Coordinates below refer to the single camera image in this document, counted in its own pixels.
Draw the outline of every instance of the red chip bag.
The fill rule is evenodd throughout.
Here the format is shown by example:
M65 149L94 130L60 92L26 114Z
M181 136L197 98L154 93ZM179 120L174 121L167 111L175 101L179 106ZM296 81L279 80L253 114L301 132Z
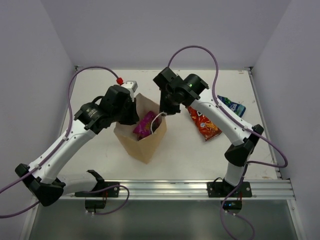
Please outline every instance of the red chip bag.
M190 106L187 109L199 132L204 136L205 141L215 138L222 133L222 131L216 125L214 125L205 115L194 110Z

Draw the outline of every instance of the purple snack package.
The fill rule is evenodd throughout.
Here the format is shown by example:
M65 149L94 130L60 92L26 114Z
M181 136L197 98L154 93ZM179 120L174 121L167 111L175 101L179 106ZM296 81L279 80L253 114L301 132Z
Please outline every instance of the purple snack package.
M153 111L149 111L144 118L139 122L139 124L135 127L133 130L134 134L138 135L138 140L144 139L145 137L148 137L151 135L151 122L153 119L155 119L157 115ZM157 127L160 125L160 120L157 118L153 123L153 129L157 129Z

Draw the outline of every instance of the snack package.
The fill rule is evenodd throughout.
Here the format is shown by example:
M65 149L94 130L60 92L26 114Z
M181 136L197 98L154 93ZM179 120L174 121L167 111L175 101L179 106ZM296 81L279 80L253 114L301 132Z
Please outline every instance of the snack package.
M229 98L224 96L218 95L217 97L239 117L242 117L245 113L246 107L242 104L233 102ZM213 139L222 133L222 131L215 124L213 124L206 116L204 116L203 114L196 111L190 106L187 109L199 132L204 136L205 141Z
M194 110L190 106L187 109L199 132L204 136L205 141L219 136L222 133L222 131L216 125L214 125L205 115Z
M149 111L138 125L133 130L134 134L138 135L138 140L144 139L151 134L151 122L157 115L153 111ZM160 120L157 118L152 126L152 130L155 131L160 125Z

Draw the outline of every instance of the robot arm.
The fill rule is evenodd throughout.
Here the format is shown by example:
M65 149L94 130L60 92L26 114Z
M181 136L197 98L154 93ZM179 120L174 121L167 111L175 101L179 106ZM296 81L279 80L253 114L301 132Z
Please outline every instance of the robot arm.
M99 175L92 170L75 175L59 175L59 172L72 156L102 129L108 128L114 122L133 125L139 121L134 98L137 88L135 81L109 87L105 96L99 97L99 105L89 102L81 106L74 115L67 138L64 132L38 159L29 165L17 166L15 172L19 177L37 169L23 182L43 206L53 204L64 194L91 191L96 187ZM58 150L41 165L41 161L52 154L61 141L64 142Z
M227 192L238 185L243 175L245 164L252 154L259 138L231 121L220 109L224 108L237 121L247 128L262 134L264 129L260 125L252 126L231 111L220 100L219 106L213 100L212 91L208 84L199 76L190 74L184 80L176 75L169 67L162 70L153 81L160 88L160 112L168 115L180 113L180 104L191 106L205 115L220 128L231 142L231 146L224 154L228 160L224 183Z

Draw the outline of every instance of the blue snack bag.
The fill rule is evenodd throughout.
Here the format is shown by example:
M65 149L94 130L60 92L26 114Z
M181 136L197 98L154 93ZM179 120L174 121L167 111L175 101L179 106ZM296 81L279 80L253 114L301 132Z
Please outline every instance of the blue snack bag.
M244 115L246 107L242 104L231 101L229 98L224 96L217 96L221 102L223 102L232 112L237 114L240 118Z

